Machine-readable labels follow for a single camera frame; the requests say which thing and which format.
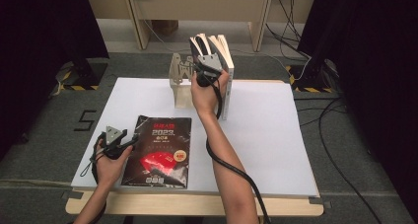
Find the gray carpet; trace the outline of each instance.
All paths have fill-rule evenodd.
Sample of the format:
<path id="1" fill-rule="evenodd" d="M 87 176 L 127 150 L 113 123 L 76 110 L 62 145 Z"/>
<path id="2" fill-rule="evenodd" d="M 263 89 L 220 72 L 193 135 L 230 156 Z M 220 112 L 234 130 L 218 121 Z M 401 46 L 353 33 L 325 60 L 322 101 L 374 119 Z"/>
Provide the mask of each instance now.
<path id="1" fill-rule="evenodd" d="M 64 90 L 51 98 L 28 131 L 29 142 L 14 145 L 0 163 L 0 223 L 66 223 L 63 194 L 71 183 L 117 77 L 168 78 L 171 54 L 112 53 L 108 68 L 95 91 Z M 296 61 L 283 59 L 285 64 Z M 267 56 L 234 56 L 236 79 L 279 79 L 287 72 Z M 321 120 L 316 119 L 339 97 L 337 93 L 294 93 L 301 130 L 321 193 L 325 212 L 319 217 L 278 217 L 273 223 L 376 223 L 368 207 L 332 165 L 325 149 L 346 179 L 363 195 L 383 223 L 413 223 L 382 166 L 368 152 L 344 100 Z M 79 122 L 93 120 L 88 128 Z M 26 180 L 43 181 L 33 185 Z M 101 223 L 122 223 L 123 217 L 106 215 Z"/>

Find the person's hand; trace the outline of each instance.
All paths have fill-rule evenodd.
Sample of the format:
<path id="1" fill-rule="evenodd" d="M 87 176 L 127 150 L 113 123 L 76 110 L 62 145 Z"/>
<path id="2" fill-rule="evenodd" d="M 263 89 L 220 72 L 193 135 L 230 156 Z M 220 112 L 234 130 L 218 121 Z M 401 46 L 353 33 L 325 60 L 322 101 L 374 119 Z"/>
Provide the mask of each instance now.
<path id="1" fill-rule="evenodd" d="M 218 99 L 216 94 L 211 86 L 209 87 L 200 87 L 196 81 L 196 73 L 193 73 L 191 78 L 191 96 L 194 107 L 199 115 L 204 114 L 213 114 L 216 105 L 218 104 Z M 218 82 L 215 82 L 214 85 L 221 90 L 221 96 L 224 97 L 227 90 L 227 84 L 230 75 L 227 71 L 222 70 L 221 76 L 219 77 Z"/>
<path id="2" fill-rule="evenodd" d="M 103 140 L 98 143 L 97 150 L 102 148 Z M 122 155 L 117 160 L 112 160 L 105 154 L 101 153 L 96 156 L 98 160 L 96 166 L 98 170 L 99 185 L 112 187 L 113 184 L 119 179 L 122 173 L 123 164 L 132 152 L 132 146 L 127 147 Z"/>

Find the red book cover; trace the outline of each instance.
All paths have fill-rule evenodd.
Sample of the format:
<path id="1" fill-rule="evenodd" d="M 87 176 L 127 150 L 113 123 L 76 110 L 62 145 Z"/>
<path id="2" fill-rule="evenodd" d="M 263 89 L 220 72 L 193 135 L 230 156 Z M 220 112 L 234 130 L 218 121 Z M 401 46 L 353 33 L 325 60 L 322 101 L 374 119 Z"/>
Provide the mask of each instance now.
<path id="1" fill-rule="evenodd" d="M 187 187 L 191 118 L 146 117 L 135 127 L 138 141 L 126 163 L 122 186 Z"/>

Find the book spine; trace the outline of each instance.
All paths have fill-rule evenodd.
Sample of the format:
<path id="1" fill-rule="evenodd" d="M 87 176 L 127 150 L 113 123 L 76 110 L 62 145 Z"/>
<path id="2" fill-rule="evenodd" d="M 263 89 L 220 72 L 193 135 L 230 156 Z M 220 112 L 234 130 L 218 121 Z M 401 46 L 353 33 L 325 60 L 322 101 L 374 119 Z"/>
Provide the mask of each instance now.
<path id="1" fill-rule="evenodd" d="M 234 79 L 234 67 L 228 68 L 228 73 L 230 74 L 230 79 L 228 80 L 227 84 L 227 92 L 225 93 L 224 97 L 224 103 L 222 104 L 222 113 L 221 113 L 221 119 L 227 119 L 228 118 L 228 110 L 230 107 L 230 97 L 231 97 L 231 90 L 233 86 L 233 79 Z"/>

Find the black cloth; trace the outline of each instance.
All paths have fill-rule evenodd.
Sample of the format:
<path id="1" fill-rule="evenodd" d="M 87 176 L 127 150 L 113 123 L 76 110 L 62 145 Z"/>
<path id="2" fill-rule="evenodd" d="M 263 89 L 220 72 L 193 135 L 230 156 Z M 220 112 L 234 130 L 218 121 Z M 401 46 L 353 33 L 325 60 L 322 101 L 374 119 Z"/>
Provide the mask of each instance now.
<path id="1" fill-rule="evenodd" d="M 328 28 L 339 1 L 314 0 L 299 49 L 325 43 L 361 134 L 418 222 L 418 1 L 349 0 L 345 26 Z M 321 39 L 325 30 L 337 37 Z"/>
<path id="2" fill-rule="evenodd" d="M 108 58 L 89 0 L 0 0 L 0 160 L 27 132 L 64 63 Z"/>

